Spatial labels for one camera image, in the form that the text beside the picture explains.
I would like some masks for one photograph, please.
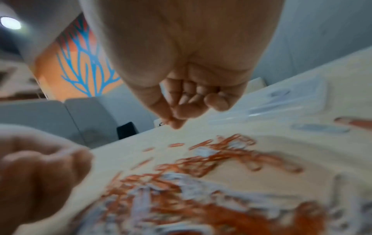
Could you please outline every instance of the blue tree mural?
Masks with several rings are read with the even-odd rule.
[[[104,89],[111,83],[119,81],[121,78],[115,76],[115,70],[111,67],[109,60],[105,57],[106,67],[109,75],[105,78],[103,65],[99,60],[101,53],[100,44],[91,44],[92,33],[90,28],[85,22],[84,16],[79,16],[72,24],[71,30],[66,30],[57,39],[60,47],[62,56],[57,53],[59,65],[62,69],[62,79],[69,82],[75,89],[82,92],[88,97],[102,95]],[[71,57],[71,47],[76,47],[77,58],[74,60]],[[82,55],[86,54],[90,59],[90,66],[88,63],[84,63],[85,75],[82,73]],[[66,72],[64,65],[67,65],[68,69],[72,71],[73,77],[69,76]],[[94,89],[89,86],[89,75],[93,78]]]

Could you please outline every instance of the black chair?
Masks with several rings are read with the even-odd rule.
[[[132,122],[128,122],[127,124],[117,127],[116,132],[119,139],[125,139],[129,136],[138,134],[138,130]]]

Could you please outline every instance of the mural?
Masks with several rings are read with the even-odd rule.
[[[36,76],[62,101],[100,96],[122,84],[83,15],[38,57]]]

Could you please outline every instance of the recessed light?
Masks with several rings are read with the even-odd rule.
[[[8,29],[21,29],[22,26],[21,26],[21,22],[19,22],[18,20],[14,19],[14,18],[11,18],[11,17],[7,17],[7,16],[3,16],[0,18],[0,23],[2,26],[8,28]]]

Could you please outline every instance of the white table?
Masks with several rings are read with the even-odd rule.
[[[329,98],[325,111],[302,117],[296,122],[332,124],[339,116],[372,118],[372,47],[351,54],[345,58],[299,74],[273,86],[283,86],[292,82],[320,74],[329,81]],[[79,210],[97,198],[110,179],[123,168],[147,158],[141,151],[154,146],[165,148],[171,143],[186,143],[189,146],[210,139],[218,134],[243,133],[248,135],[282,136],[296,141],[317,144],[329,150],[343,153],[350,159],[349,171],[361,177],[371,178],[372,132],[353,129],[348,134],[329,135],[291,130],[290,121],[274,120],[210,126],[207,117],[189,121],[181,130],[169,127],[156,128],[122,141],[117,141],[98,149],[94,167],[89,177],[73,192],[62,211],[54,217],[23,226],[18,235],[60,234],[66,223]]]

